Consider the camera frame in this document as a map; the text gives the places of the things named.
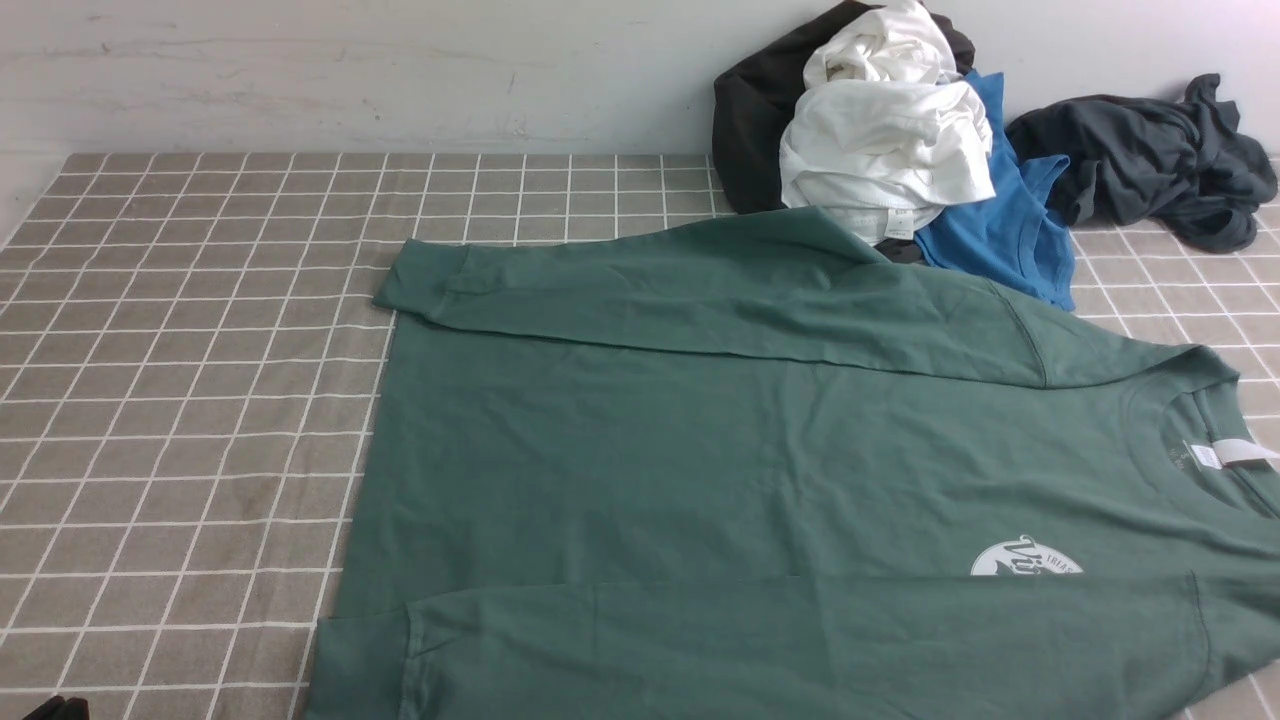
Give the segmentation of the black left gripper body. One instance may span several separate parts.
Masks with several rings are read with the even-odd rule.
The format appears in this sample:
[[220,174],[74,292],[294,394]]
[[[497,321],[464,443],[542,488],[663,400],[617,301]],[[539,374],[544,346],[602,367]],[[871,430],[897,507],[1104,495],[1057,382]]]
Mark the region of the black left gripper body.
[[56,694],[29,711],[24,720],[90,720],[90,703],[84,698]]

